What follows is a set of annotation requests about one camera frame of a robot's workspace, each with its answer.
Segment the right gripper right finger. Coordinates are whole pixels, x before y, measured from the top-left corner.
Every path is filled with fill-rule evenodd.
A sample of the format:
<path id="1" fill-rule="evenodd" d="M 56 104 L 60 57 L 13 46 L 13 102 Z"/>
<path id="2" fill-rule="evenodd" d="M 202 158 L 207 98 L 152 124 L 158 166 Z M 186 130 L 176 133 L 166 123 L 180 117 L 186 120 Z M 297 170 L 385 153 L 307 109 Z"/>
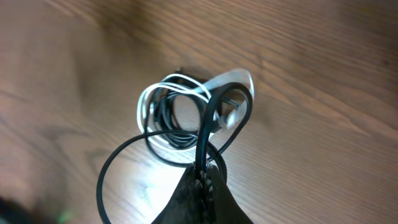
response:
<path id="1" fill-rule="evenodd" d="M 214 224 L 253 224 L 235 201 L 217 166 L 209 165 L 203 178 L 205 220 Z"/>

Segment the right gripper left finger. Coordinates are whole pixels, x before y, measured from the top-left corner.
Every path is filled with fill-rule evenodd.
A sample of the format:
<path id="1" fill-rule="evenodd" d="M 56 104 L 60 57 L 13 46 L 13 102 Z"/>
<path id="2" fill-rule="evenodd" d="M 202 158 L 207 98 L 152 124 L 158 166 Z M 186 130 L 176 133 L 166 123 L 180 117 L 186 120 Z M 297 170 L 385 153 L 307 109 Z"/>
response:
<path id="1" fill-rule="evenodd" d="M 197 179 L 195 167 L 187 167 L 169 202 L 152 224 L 202 223 L 202 183 Z"/>

